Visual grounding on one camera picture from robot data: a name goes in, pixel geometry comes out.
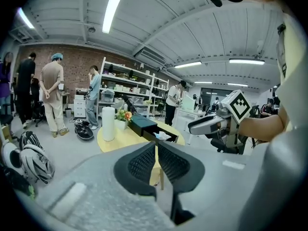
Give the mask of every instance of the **shoe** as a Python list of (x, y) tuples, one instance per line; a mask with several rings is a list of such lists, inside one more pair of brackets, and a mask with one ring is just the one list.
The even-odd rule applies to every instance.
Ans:
[(60, 135), (63, 136), (69, 132), (68, 128), (64, 128), (60, 130)]

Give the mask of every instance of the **paper towel roll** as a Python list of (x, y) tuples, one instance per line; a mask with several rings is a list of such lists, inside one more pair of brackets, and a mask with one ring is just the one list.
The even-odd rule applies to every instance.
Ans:
[(112, 107), (104, 107), (102, 109), (102, 127), (103, 139), (111, 141), (115, 138), (115, 112)]

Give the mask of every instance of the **yellow table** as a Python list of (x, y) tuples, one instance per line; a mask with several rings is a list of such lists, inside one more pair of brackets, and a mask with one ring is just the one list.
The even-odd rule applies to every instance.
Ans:
[[(175, 128), (161, 122), (161, 121), (155, 121), (157, 125), (175, 135), (178, 135), (178, 141), (177, 144), (185, 145), (185, 140), (183, 136), (180, 134), (179, 131), (177, 131)], [(99, 147), (101, 148), (101, 151), (106, 153), (110, 151), (114, 151), (117, 149), (120, 149), (122, 147), (126, 147), (133, 144), (148, 142), (144, 137), (139, 137), (133, 130), (130, 128), (126, 128), (124, 131), (119, 130), (118, 128), (115, 128), (115, 138), (112, 141), (105, 141), (103, 140), (103, 128), (101, 128), (97, 133), (97, 143)], [(162, 169), (158, 162), (158, 149), (156, 146), (155, 150), (155, 165), (153, 167), (152, 173), (151, 173), (151, 179), (150, 184), (155, 185), (155, 183), (158, 182), (159, 176), (161, 181), (161, 188), (164, 189), (164, 174), (162, 172)]]

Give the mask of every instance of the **jeans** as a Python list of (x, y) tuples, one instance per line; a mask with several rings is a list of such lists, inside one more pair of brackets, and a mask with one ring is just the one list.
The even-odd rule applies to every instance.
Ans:
[(1, 105), (1, 109), (0, 109), (0, 113), (1, 115), (5, 115), (5, 109), (7, 109), (7, 115), (11, 114), (11, 96), (7, 96), (7, 97), (3, 97), (0, 98), (0, 105)]
[(94, 113), (94, 105), (96, 100), (87, 100), (86, 113), (87, 119), (92, 126), (98, 127), (98, 122)]
[(44, 103), (45, 115), (51, 132), (57, 132), (66, 128), (63, 121), (62, 99), (52, 103)]
[(175, 106), (171, 106), (166, 103), (166, 117), (165, 117), (165, 123), (169, 126), (172, 126), (172, 120), (174, 118), (175, 113)]
[(21, 123), (24, 124), (26, 120), (31, 120), (32, 118), (30, 91), (17, 92), (17, 102), (19, 107), (17, 112)]

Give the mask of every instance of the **black t-shirt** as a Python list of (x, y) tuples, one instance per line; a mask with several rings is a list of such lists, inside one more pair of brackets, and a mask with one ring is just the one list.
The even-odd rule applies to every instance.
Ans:
[(17, 70), (18, 83), (17, 91), (30, 92), (31, 74), (35, 72), (35, 62), (32, 59), (25, 59), (20, 63)]
[[(265, 105), (263, 105), (263, 107), (261, 108), (260, 113), (262, 113), (262, 112), (272, 114), (272, 109), (269, 108), (269, 107), (265, 104)], [(268, 116), (268, 115), (267, 115), (267, 116), (266, 116), (266, 115), (260, 115), (260, 117), (261, 117), (261, 118), (266, 118), (266, 117), (269, 117), (269, 116)]]

